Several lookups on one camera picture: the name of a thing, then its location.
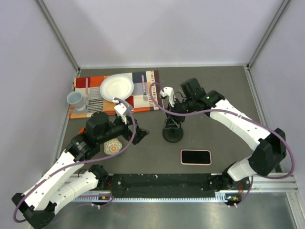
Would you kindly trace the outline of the black phone pink case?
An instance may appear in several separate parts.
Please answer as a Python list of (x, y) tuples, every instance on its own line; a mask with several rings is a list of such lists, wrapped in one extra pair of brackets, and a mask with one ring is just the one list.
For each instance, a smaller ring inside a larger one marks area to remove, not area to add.
[(211, 152), (208, 150), (182, 150), (180, 161), (183, 165), (209, 166), (212, 164)]

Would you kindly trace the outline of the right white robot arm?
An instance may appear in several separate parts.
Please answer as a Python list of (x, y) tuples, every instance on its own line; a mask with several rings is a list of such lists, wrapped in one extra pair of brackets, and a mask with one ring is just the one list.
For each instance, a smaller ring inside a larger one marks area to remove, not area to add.
[(217, 91), (206, 93), (195, 78), (183, 82), (181, 88), (184, 93), (182, 101), (176, 98), (173, 88), (165, 87), (160, 90), (160, 97), (169, 100), (167, 110), (175, 113), (167, 115), (164, 126), (170, 130), (170, 136), (175, 137), (177, 141), (181, 140), (181, 124), (185, 120), (183, 114), (206, 110), (208, 117), (237, 134), (253, 150), (251, 156), (225, 169), (221, 181), (226, 188), (235, 188), (240, 180), (255, 174), (268, 176), (286, 157), (286, 147), (281, 141), (285, 139), (285, 133), (280, 128), (271, 133), (258, 124), (253, 124), (249, 117)]

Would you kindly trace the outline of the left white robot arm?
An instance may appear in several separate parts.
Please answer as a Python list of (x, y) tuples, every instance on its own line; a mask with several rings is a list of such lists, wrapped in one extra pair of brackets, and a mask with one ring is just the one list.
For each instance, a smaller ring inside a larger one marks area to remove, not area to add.
[(16, 193), (12, 202), (33, 228), (46, 227), (68, 203), (92, 189), (108, 184), (108, 173), (101, 165), (92, 165), (77, 180), (65, 182), (85, 162), (100, 152), (101, 144), (122, 136), (129, 144), (139, 143), (149, 134), (131, 116), (117, 116), (113, 122), (105, 112), (95, 112), (86, 126), (71, 140), (49, 171), (31, 189)]

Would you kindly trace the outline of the black phone stand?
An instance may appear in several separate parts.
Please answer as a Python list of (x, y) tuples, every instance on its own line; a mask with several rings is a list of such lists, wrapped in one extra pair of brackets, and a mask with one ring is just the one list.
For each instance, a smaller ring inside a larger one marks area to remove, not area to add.
[(164, 129), (163, 138), (169, 143), (177, 143), (183, 138), (183, 129), (181, 122), (176, 121), (178, 124), (177, 129)]

